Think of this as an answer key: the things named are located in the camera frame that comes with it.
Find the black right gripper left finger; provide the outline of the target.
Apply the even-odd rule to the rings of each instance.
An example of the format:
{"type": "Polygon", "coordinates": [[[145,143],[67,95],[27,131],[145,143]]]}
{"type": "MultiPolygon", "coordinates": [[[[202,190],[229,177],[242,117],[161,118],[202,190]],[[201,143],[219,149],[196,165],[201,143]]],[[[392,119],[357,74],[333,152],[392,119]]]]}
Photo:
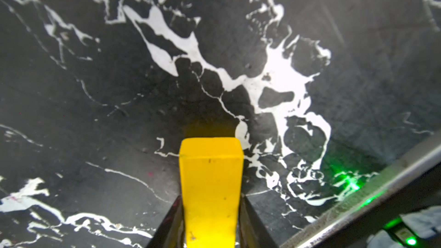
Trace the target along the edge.
{"type": "Polygon", "coordinates": [[[153,238],[146,248],[183,248],[184,247],[184,211],[182,197],[179,195],[153,238]]]}

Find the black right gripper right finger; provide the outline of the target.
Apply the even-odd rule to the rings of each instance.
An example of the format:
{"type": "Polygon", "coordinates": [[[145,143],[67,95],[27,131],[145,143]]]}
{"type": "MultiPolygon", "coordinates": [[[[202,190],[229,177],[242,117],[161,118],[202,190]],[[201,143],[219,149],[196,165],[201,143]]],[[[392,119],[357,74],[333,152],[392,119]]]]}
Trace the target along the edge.
{"type": "Polygon", "coordinates": [[[242,195],[239,209],[240,247],[242,248],[276,248],[262,220],[257,215],[249,199],[242,195]]]}

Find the large yellow block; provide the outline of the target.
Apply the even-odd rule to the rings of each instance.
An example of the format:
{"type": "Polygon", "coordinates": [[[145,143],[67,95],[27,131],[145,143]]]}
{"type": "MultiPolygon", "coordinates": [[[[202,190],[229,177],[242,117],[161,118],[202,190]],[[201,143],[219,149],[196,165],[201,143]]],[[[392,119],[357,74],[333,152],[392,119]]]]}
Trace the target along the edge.
{"type": "Polygon", "coordinates": [[[189,248],[233,248],[244,154],[234,137],[187,138],[179,151],[189,248]]]}

